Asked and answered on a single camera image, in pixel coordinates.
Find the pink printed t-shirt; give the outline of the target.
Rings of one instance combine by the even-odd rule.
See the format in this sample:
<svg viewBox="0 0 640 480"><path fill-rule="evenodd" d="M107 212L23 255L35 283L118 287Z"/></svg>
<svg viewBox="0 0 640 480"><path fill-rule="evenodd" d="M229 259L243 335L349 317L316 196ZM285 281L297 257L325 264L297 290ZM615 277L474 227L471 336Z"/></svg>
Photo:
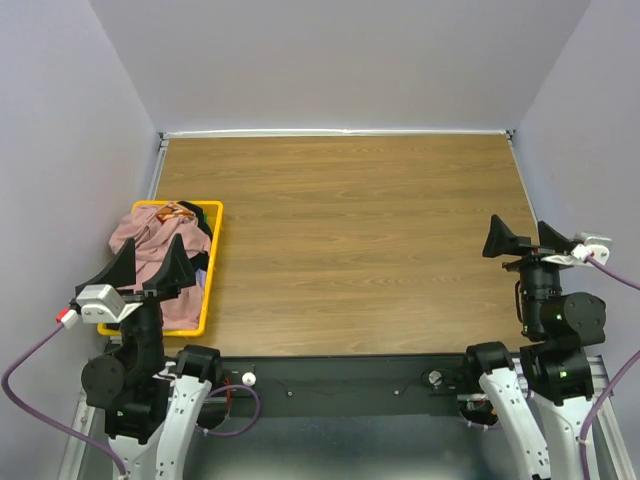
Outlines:
<svg viewBox="0 0 640 480"><path fill-rule="evenodd" d="M163 329L194 330L199 326L213 233L204 222L201 207L187 202L144 204L124 216L111 235L109 247L116 253L128 238L135 240L136 284L139 290L159 269L172 238L181 234L195 271L196 284L161 304Z"/></svg>

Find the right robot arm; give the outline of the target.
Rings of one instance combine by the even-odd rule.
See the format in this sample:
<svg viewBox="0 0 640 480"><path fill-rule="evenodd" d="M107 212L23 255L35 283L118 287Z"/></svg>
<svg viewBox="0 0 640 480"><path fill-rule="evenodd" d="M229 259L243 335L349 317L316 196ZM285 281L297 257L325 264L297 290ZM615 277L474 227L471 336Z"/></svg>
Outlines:
<svg viewBox="0 0 640 480"><path fill-rule="evenodd" d="M560 273L603 266L611 241L595 234L569 239L544 221L539 241L514 234L492 215L485 258L516 272L516 314L530 345L514 360L500 342L472 345L464 365L488 397L514 455L521 479L597 479L591 425L596 415L591 365L585 349L604 342L606 304L587 292L566 294Z"/></svg>

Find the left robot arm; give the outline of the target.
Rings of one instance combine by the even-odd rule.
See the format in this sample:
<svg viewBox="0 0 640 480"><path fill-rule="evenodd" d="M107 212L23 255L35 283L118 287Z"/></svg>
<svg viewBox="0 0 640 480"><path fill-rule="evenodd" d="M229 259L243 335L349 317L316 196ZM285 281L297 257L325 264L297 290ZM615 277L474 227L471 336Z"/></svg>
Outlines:
<svg viewBox="0 0 640 480"><path fill-rule="evenodd" d="M104 413L104 430L118 464L116 479L181 479L204 400L222 383L218 350L184 347L173 359L164 350L162 303L196 283L181 235L170 241L158 271L141 288L135 241L75 289L81 319L115 324L121 342L91 359L81 373L89 406Z"/></svg>

